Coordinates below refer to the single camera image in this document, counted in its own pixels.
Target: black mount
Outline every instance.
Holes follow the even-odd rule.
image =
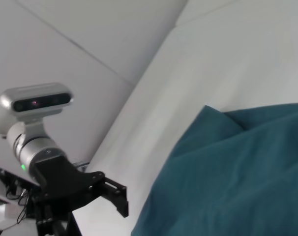
[[[102,172],[79,172],[65,157],[38,161],[30,166],[30,173],[40,184],[28,189],[27,217],[36,219],[39,236],[81,236],[72,211],[98,197],[112,202],[118,212],[128,216],[126,187],[105,177]],[[68,217],[67,229],[61,220]]]

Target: white wall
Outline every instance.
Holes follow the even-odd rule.
[[[298,0],[240,0],[193,17],[169,34],[87,169],[127,186],[130,216],[98,199],[75,212],[79,227],[86,236],[130,235],[170,151],[205,105],[295,102]]]
[[[64,83],[75,95],[72,106],[45,118],[49,135],[72,162],[90,160],[133,87],[15,1],[0,0],[0,94],[48,82]],[[0,166],[20,171],[12,159],[0,140]]]
[[[135,85],[187,0],[18,0]]]
[[[176,25],[188,23],[237,1],[240,0],[189,0]]]

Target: white backdrop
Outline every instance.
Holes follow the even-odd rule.
[[[298,0],[240,0],[175,28],[88,168],[128,187],[130,216],[98,199],[75,212],[83,234],[130,235],[167,156],[204,105],[293,102]]]
[[[17,0],[136,85],[187,0]]]

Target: camera lens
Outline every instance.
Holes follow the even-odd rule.
[[[23,110],[23,105],[21,103],[15,103],[14,110],[20,112]]]
[[[53,98],[53,103],[54,103],[54,104],[59,104],[59,103],[60,103],[59,98],[58,98],[58,97],[54,97],[54,98]]]

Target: cable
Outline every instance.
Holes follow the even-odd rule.
[[[19,225],[21,223],[21,221],[23,221],[25,219],[25,216],[27,214],[26,208],[27,208],[27,204],[28,204],[28,201],[29,201],[29,197],[30,197],[30,194],[28,193],[28,197],[27,197],[27,200],[26,200],[26,202],[24,204],[24,207],[23,207],[22,211],[20,212],[20,214],[19,214],[19,216],[17,218],[17,225]]]
[[[9,199],[9,200],[18,200],[20,198],[21,195],[13,195],[13,196],[9,196],[9,193],[10,193],[10,188],[7,189],[6,191],[6,197]]]
[[[21,200],[24,199],[25,197],[28,197],[29,196],[29,193],[26,189],[24,189],[19,197],[19,200],[18,200],[18,205],[19,206],[24,206],[25,204],[21,204]]]

